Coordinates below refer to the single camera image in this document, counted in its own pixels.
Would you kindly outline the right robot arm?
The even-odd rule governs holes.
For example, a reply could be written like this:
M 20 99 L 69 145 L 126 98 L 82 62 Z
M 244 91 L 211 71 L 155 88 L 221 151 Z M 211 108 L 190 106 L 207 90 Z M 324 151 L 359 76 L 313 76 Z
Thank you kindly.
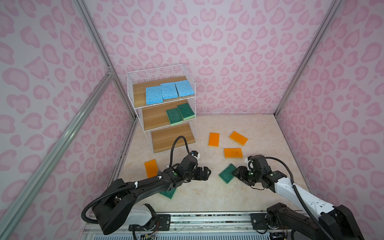
M 362 240 L 364 239 L 352 211 L 344 205 L 335 206 L 321 200 L 298 186 L 289 167 L 280 159 L 288 174 L 273 171 L 268 164 L 270 157 L 249 156 L 246 166 L 232 172 L 238 180 L 253 188 L 260 183 L 264 190 L 270 190 L 303 210 L 300 214 L 287 205 L 277 203 L 267 209 L 262 225 L 267 229 L 290 230 L 311 240 Z

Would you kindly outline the green scouring pad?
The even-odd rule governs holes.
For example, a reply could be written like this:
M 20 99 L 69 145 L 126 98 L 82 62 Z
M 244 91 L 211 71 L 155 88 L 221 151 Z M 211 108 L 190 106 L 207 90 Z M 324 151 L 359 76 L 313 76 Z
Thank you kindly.
M 160 194 L 162 195 L 162 196 L 164 196 L 164 197 L 167 197 L 168 199 L 172 199 L 173 198 L 173 196 L 174 196 L 174 194 L 175 194 L 175 192 L 176 192 L 176 188 L 174 188 L 174 189 L 172 189 L 172 190 L 170 190 L 170 191 L 165 191 L 165 192 L 161 192 Z
M 178 110 L 179 110 L 179 112 L 180 112 L 180 114 L 182 116 L 182 119 L 184 121 L 192 119 L 192 118 L 195 117 L 195 113 L 192 110 L 192 108 L 189 105 L 189 103 L 178 105 L 177 108 L 178 108 Z
M 229 164 L 220 174 L 219 177 L 224 181 L 224 183 L 228 184 L 235 176 L 233 175 L 233 171 L 237 168 L 233 164 Z
M 171 126 L 175 126 L 183 122 L 182 115 L 178 108 L 167 110 L 166 113 Z

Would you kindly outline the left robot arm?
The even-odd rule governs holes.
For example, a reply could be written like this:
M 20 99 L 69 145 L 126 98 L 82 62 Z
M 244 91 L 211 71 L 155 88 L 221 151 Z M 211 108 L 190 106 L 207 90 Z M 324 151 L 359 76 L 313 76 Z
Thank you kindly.
M 89 224 L 98 224 L 104 235 L 114 233 L 125 224 L 153 224 L 157 218 L 154 209 L 148 204 L 134 209 L 134 205 L 152 195 L 176 189 L 184 183 L 207 181 L 212 171 L 208 167 L 198 166 L 199 157 L 200 154 L 193 151 L 181 163 L 141 181 L 113 181 L 101 196 L 84 207 L 81 212 L 82 220 Z

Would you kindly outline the blue sponge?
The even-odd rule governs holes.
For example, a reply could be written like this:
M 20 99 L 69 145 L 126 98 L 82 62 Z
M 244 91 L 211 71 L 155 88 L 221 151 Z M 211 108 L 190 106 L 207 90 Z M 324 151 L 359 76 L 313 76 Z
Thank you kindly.
M 175 86 L 179 97 L 193 96 L 195 94 L 194 88 L 188 80 L 175 82 Z
M 176 99 L 179 97 L 176 85 L 174 82 L 161 84 L 163 100 Z
M 161 86 L 154 86 L 146 88 L 146 104 L 154 105 L 163 102 Z

